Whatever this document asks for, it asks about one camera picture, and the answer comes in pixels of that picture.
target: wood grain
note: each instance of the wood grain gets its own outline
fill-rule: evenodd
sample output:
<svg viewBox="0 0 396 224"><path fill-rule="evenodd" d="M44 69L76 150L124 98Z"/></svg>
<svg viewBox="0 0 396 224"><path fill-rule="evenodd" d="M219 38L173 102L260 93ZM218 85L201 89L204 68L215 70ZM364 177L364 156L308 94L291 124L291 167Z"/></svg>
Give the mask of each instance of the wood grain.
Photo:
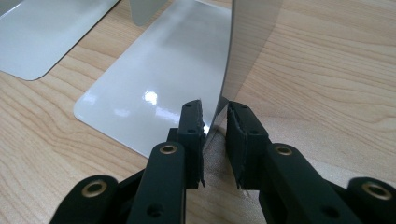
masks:
<svg viewBox="0 0 396 224"><path fill-rule="evenodd" d="M145 167L76 120L73 105L146 28L121 1L46 76L0 74L0 223L48 223L79 180L122 180ZM236 101L325 178L396 186L396 2L285 0ZM263 223L257 192L236 189L223 146L218 132L205 153L206 188L188 191L187 222Z"/></svg>

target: wooden tabletop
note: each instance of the wooden tabletop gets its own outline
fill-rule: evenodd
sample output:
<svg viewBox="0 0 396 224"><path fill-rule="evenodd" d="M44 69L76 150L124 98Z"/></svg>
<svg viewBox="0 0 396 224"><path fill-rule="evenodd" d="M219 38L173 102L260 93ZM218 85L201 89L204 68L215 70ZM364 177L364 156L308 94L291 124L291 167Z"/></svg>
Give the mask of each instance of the wooden tabletop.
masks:
<svg viewBox="0 0 396 224"><path fill-rule="evenodd" d="M119 181L147 159L73 116L75 101L147 26L118 3L47 75L0 74L0 223L48 223L78 181ZM285 0L236 101L274 142L300 149L326 179L396 186L396 2ZM263 223L255 191L237 190L220 129L205 152L188 223Z"/></svg>

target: wooden table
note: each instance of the wooden table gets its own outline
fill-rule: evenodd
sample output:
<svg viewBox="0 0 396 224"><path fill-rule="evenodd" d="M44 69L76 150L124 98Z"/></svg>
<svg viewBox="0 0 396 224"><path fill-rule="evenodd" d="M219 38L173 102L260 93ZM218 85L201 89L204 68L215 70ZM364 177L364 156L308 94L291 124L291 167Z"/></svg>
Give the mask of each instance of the wooden table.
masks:
<svg viewBox="0 0 396 224"><path fill-rule="evenodd" d="M79 180L145 167L72 111L146 28L124 0L46 76L0 74L0 223L47 223ZM236 101L332 182L368 175L396 186L396 2L285 0ZM188 191L187 222L263 223L257 192L236 189L223 145L220 131L205 153L206 188Z"/></svg>

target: light wood surface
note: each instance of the light wood surface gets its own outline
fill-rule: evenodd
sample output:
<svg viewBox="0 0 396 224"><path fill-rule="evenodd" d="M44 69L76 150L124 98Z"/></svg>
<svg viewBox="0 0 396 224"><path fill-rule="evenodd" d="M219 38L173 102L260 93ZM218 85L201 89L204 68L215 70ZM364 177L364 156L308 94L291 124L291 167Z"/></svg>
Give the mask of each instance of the light wood surface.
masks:
<svg viewBox="0 0 396 224"><path fill-rule="evenodd" d="M146 28L121 1L46 76L0 74L0 223L48 223L83 178L145 167L73 105ZM396 186L396 2L285 0L236 101L332 182ZM263 223L257 192L236 189L222 133L205 153L206 188L188 191L187 222Z"/></svg>

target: white metal plate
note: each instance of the white metal plate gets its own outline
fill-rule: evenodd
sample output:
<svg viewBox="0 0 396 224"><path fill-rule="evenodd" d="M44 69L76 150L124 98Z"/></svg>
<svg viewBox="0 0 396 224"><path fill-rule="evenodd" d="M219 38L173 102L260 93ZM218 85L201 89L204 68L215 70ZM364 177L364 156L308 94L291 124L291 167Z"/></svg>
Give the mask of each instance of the white metal plate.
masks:
<svg viewBox="0 0 396 224"><path fill-rule="evenodd" d="M0 18L0 70L26 80L44 76L117 2L21 1Z"/></svg>
<svg viewBox="0 0 396 224"><path fill-rule="evenodd" d="M231 10L178 0L76 102L75 116L148 157L201 99L214 118L227 62Z"/></svg>

